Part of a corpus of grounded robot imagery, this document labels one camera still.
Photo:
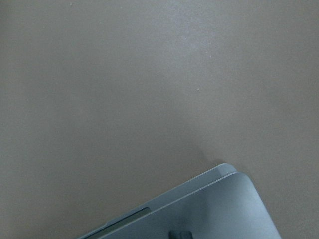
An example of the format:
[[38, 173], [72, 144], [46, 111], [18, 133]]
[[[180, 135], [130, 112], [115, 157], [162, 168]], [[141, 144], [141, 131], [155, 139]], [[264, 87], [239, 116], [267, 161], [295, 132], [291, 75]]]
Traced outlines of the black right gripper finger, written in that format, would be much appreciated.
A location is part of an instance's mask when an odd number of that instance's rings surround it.
[[192, 239], [191, 231], [170, 231], [168, 233], [169, 239]]

